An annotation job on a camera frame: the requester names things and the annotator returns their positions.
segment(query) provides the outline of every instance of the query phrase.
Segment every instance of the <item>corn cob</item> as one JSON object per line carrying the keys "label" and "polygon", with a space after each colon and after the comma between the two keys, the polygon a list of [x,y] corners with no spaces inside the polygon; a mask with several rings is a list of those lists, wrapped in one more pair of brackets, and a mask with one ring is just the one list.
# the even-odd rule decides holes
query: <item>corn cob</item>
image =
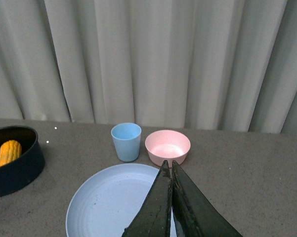
{"label": "corn cob", "polygon": [[0,166],[8,164],[21,156],[21,144],[15,140],[9,140],[0,147]]}

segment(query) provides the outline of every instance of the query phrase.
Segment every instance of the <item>plastic cup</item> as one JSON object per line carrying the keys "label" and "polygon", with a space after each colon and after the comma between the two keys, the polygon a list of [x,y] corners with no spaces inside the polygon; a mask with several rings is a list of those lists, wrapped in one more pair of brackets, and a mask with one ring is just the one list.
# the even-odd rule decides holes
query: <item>plastic cup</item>
{"label": "plastic cup", "polygon": [[135,123],[125,122],[111,130],[118,158],[123,162],[132,162],[138,158],[142,129]]}

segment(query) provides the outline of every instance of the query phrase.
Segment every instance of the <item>cup rim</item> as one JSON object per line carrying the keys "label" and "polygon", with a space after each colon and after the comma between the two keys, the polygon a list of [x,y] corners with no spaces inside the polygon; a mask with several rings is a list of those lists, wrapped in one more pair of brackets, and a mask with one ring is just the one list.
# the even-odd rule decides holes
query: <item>cup rim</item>
{"label": "cup rim", "polygon": [[[119,138],[119,137],[116,137],[113,135],[113,130],[121,125],[125,125],[125,124],[129,124],[129,125],[135,125],[137,128],[139,128],[139,132],[136,136],[132,137],[132,138]],[[111,129],[111,136],[114,137],[115,139],[118,139],[118,140],[122,140],[122,141],[128,141],[128,140],[132,140],[132,139],[135,139],[136,137],[138,137],[140,134],[142,133],[142,128],[134,123],[134,122],[122,122],[122,123],[119,123],[117,125],[115,125],[112,129]]]}

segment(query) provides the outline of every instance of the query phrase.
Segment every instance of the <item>table surface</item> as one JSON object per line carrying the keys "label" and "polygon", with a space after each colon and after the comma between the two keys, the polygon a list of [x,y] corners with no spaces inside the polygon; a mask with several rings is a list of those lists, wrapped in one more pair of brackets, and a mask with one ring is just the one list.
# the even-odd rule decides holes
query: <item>table surface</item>
{"label": "table surface", "polygon": [[[0,197],[0,237],[65,237],[66,212],[83,182],[121,164],[113,125],[0,119],[34,128],[46,165],[25,188]],[[155,166],[143,127],[135,163]],[[181,167],[217,211],[245,237],[297,237],[297,135],[174,129],[191,141]]]}

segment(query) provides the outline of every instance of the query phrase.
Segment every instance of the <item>curtain fold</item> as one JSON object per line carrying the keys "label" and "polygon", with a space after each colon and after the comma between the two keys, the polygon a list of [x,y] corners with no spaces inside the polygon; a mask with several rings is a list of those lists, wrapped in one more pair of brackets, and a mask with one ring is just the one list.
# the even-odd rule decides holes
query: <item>curtain fold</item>
{"label": "curtain fold", "polygon": [[297,0],[0,0],[0,118],[297,134]]}

